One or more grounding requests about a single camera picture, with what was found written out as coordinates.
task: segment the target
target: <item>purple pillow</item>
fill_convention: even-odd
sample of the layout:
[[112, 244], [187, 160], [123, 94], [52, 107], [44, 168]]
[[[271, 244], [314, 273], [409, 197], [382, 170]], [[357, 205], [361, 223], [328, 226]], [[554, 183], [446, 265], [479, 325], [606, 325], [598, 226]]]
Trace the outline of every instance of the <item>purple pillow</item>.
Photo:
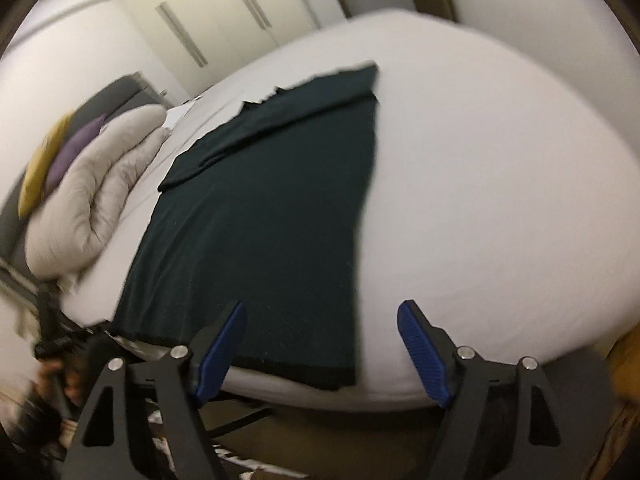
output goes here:
[[80, 128], [73, 136], [60, 148], [56, 158], [51, 163], [47, 180], [44, 184], [44, 194], [49, 196], [56, 189], [62, 178], [65, 176], [66, 170], [69, 169], [71, 163], [76, 160], [76, 156], [87, 146], [89, 142], [95, 139], [100, 133], [100, 128], [104, 124], [106, 115], [101, 115], [92, 121], [89, 121]]

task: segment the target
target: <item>white wardrobe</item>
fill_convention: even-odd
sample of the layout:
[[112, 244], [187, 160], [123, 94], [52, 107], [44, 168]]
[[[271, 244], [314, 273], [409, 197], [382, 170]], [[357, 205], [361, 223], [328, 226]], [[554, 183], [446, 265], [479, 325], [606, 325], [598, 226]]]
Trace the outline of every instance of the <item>white wardrobe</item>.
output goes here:
[[120, 0], [193, 96], [316, 29], [303, 0]]

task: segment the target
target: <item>bed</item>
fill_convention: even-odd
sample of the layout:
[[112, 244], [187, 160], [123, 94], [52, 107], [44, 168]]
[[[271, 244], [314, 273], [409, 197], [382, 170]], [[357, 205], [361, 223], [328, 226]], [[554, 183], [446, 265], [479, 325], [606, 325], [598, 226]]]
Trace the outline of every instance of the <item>bed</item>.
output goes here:
[[[62, 295], [64, 313], [80, 324], [113, 317], [177, 155], [243, 101], [371, 60], [378, 148], [358, 227], [357, 384], [327, 392], [233, 367], [223, 389], [315, 409], [432, 404], [396, 330], [408, 298], [457, 344], [512, 363], [548, 362], [638, 322], [640, 167], [620, 136], [508, 47], [397, 10], [297, 40], [169, 110], [170, 138], [105, 250]], [[145, 358], [166, 351], [121, 344]]]

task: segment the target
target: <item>silver screw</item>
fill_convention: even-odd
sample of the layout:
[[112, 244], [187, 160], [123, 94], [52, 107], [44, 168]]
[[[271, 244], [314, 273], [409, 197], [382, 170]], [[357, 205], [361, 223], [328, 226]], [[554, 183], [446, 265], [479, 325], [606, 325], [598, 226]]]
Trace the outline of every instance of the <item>silver screw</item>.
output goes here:
[[523, 357], [522, 366], [524, 366], [527, 370], [535, 370], [536, 368], [538, 368], [538, 361], [536, 361], [533, 357]]
[[174, 359], [182, 359], [189, 353], [189, 349], [185, 345], [174, 346], [171, 348], [171, 357]]
[[124, 361], [121, 358], [116, 357], [115, 359], [112, 359], [111, 361], [109, 361], [109, 364], [107, 366], [109, 367], [109, 370], [114, 372], [116, 370], [120, 370], [123, 364], [124, 364]]
[[473, 359], [476, 357], [476, 351], [471, 346], [461, 346], [458, 348], [458, 356], [464, 360]]

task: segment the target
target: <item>gray headboard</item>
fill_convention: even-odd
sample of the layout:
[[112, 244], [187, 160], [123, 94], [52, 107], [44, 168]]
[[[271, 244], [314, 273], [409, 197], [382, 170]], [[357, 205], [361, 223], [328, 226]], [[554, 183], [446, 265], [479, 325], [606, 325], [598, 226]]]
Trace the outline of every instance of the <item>gray headboard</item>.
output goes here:
[[[123, 76], [85, 102], [75, 111], [65, 141], [92, 119], [106, 114], [107, 122], [124, 112], [146, 104], [167, 105], [139, 74]], [[31, 303], [40, 285], [27, 267], [24, 237], [28, 218], [18, 218], [18, 197], [24, 174], [20, 175], [0, 211], [0, 285]]]

